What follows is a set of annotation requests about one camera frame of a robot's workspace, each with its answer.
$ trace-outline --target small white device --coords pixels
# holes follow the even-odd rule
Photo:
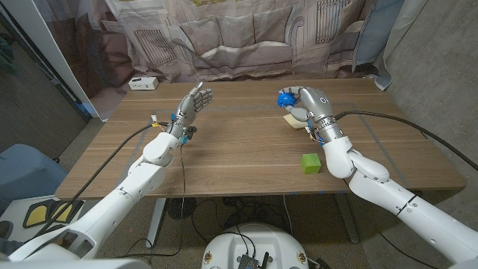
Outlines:
[[[128,84],[132,90],[155,90],[159,82],[156,77],[145,77],[132,78]]]

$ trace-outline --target green block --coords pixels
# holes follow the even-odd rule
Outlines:
[[[302,166],[302,171],[304,171],[304,173],[319,173],[322,164],[320,163],[319,155],[317,155],[317,153],[310,153],[302,154],[300,166]]]

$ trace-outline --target blue toy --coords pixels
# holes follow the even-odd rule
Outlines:
[[[279,105],[281,108],[288,105],[295,106],[296,103],[297,99],[294,97],[293,93],[281,93],[277,99],[277,105]]]

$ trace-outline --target table top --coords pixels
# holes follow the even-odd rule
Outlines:
[[[131,91],[57,189],[71,198],[106,158],[133,132],[151,122],[169,121],[178,103],[194,84],[161,84],[157,90]],[[327,170],[325,155],[304,129],[293,129],[282,118],[287,111],[276,104],[284,87],[308,86],[323,90],[335,113],[363,110],[406,117],[392,100],[365,78],[301,81],[206,82],[214,101],[197,115],[197,133],[182,148],[186,197],[268,194],[323,194],[347,191]],[[339,125],[364,156],[378,161],[391,178],[413,190],[453,189],[465,180],[420,132],[402,123],[376,117],[349,115]],[[161,132],[150,128],[131,139],[80,196],[106,196]],[[322,168],[304,174],[302,154],[319,155]],[[179,150],[164,183],[151,197],[182,197],[183,175]]]

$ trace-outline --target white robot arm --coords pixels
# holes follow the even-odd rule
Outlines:
[[[212,92],[200,90],[199,83],[178,106],[175,119],[166,132],[148,143],[128,176],[78,221],[32,239],[8,256],[11,262],[65,261],[92,259],[106,238],[145,195],[163,183],[166,168],[172,162],[169,151],[189,135],[196,113],[212,102]]]
[[[477,258],[478,232],[407,191],[390,179],[384,166],[352,149],[350,139],[343,135],[333,117],[324,92],[308,87],[290,87],[282,92],[299,94],[307,107],[306,110],[287,106],[292,116],[318,124],[314,132],[325,143],[323,150],[329,172],[339,179],[355,172],[349,183],[354,194],[395,214],[452,263]]]

